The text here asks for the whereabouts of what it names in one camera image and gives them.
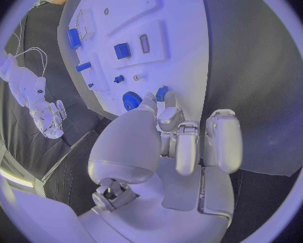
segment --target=blue gear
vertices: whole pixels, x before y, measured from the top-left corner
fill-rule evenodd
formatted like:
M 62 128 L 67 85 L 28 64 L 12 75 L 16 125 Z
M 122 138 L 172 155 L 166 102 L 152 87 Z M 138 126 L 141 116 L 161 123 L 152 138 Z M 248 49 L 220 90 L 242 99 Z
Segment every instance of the blue gear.
M 141 97 L 134 92 L 126 92 L 123 97 L 123 105 L 125 106 L 127 111 L 133 110 L 137 108 L 142 102 Z

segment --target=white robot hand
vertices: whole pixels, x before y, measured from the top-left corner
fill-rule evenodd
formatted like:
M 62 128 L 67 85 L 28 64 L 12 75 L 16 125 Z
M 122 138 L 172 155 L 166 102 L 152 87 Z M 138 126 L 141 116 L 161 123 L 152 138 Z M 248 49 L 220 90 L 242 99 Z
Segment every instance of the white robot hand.
M 66 118 L 65 108 L 60 100 L 56 104 L 45 101 L 44 77 L 19 67 L 16 58 L 5 52 L 0 58 L 0 77 L 9 83 L 18 103 L 29 108 L 35 125 L 45 137 L 56 139 L 64 134 L 61 123 Z

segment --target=robotic arm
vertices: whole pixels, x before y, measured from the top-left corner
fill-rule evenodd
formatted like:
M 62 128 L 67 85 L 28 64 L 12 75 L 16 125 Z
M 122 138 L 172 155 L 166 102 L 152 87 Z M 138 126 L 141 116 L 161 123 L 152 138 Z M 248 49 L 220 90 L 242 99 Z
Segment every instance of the robotic arm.
M 44 77 L 37 77 L 29 69 L 18 66 L 16 57 L 5 51 L 0 57 L 0 77 L 9 83 L 18 103 L 29 108 L 35 125 L 45 137 L 57 139 L 64 134 L 61 123 L 67 116 L 65 108 L 61 100 L 56 104 L 45 100 Z

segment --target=gray wall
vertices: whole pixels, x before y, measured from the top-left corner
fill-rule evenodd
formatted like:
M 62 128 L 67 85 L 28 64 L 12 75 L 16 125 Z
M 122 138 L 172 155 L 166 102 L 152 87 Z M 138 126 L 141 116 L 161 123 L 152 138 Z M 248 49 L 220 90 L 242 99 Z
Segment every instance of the gray wall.
M 240 120 L 242 168 L 291 175 L 303 164 L 303 62 L 262 0 L 204 0 L 210 39 L 202 125 L 229 108 Z

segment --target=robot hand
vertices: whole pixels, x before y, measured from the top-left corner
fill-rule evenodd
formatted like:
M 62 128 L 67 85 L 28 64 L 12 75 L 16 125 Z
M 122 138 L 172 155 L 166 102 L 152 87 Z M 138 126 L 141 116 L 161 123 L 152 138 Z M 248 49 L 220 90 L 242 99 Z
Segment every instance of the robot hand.
M 61 100 L 57 100 L 56 104 L 40 100 L 30 108 L 30 115 L 45 137 L 57 139 L 64 134 L 61 122 L 67 115 Z
M 27 106 L 35 125 L 48 138 L 56 139 L 64 133 L 61 122 L 66 118 L 63 103 L 56 105 L 45 101 L 44 77 L 37 77 L 25 67 L 19 67 L 16 58 L 11 54 L 2 54 L 0 58 L 0 77 L 9 83 L 9 88 L 21 106 Z

